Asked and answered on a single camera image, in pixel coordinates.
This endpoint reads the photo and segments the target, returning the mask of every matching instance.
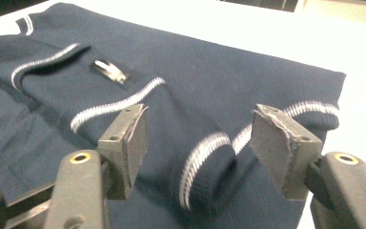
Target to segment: navy sweater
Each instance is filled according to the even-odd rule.
[[[63,156],[93,149],[122,109],[149,106],[149,151],[118,228],[295,228],[255,157],[253,108],[284,110],[324,140],[338,126],[344,73],[245,52],[57,4],[0,36],[0,189],[9,199],[55,179]],[[110,81],[105,59],[130,76]]]

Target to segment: folded garment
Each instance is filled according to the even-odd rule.
[[[0,189],[9,198],[55,179],[62,156],[94,148],[118,112],[147,112],[149,151],[120,228],[295,228],[255,157],[253,108],[284,110],[324,140],[338,126],[345,78],[259,53],[137,26],[57,4],[0,36]],[[117,66],[124,85],[92,67]]]

